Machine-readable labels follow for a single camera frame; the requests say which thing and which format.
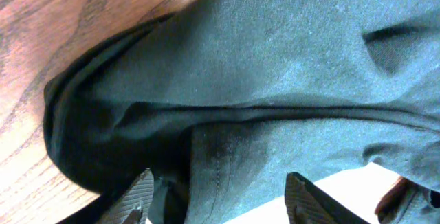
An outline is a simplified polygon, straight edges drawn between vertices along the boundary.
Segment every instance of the black garment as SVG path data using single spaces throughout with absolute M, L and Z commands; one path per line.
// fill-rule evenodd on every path
M 283 195 L 288 172 L 370 161 L 440 191 L 440 0 L 199 0 L 151 28 L 47 86 L 47 151 L 80 185 L 151 167 L 156 223 L 222 223 Z M 440 222 L 413 199 L 399 219 Z

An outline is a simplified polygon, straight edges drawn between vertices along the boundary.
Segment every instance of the cloth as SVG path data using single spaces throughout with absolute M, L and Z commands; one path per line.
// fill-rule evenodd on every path
M 198 0 L 53 79 L 45 141 L 97 192 L 151 168 L 153 223 L 222 223 L 291 171 L 374 161 L 440 191 L 439 87 L 440 0 Z M 429 198 L 405 213 L 440 222 Z

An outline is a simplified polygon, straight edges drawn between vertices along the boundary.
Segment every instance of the wooden surface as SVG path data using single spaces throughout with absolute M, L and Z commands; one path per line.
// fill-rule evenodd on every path
M 107 37 L 192 0 L 0 0 L 0 223 L 55 223 L 97 195 L 46 155 L 43 88 Z

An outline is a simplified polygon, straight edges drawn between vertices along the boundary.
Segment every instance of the brown wood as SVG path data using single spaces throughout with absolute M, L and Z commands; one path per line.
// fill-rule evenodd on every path
M 43 88 L 100 41 L 191 0 L 0 0 L 0 223 L 54 223 L 97 197 L 42 136 Z

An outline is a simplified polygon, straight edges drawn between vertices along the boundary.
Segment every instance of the dark gray fabric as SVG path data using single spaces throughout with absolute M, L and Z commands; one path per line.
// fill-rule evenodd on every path
M 101 192 L 146 166 L 189 182 L 187 223 L 282 195 L 287 172 L 369 161 L 440 191 L 439 15 L 440 0 L 199 0 L 48 85 L 48 153 Z

